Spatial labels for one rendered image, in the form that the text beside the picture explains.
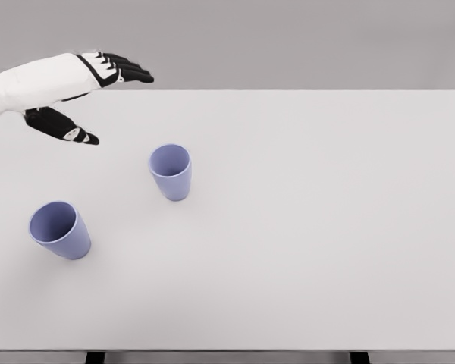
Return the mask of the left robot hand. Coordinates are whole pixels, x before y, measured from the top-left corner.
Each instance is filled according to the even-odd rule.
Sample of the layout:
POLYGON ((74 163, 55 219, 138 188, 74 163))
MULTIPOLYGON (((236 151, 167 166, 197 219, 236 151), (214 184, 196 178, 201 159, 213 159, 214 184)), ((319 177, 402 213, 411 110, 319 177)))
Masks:
POLYGON ((52 108, 116 83, 153 83, 140 65, 114 53, 64 53, 0 74, 2 107, 20 112, 26 124, 63 141, 98 145, 99 138, 52 108))

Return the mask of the lavender plastic cup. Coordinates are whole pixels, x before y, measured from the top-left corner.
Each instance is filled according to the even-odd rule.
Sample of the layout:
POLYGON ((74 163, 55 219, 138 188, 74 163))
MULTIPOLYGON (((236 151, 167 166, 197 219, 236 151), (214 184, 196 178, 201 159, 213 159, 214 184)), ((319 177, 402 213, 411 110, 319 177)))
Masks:
POLYGON ((82 259, 92 246, 87 226, 69 202, 52 201, 38 208, 28 224, 30 237, 65 259, 82 259))
POLYGON ((172 143, 159 146, 151 153, 148 165, 166 199, 177 202, 187 198, 192 179, 192 159, 187 149, 172 143))

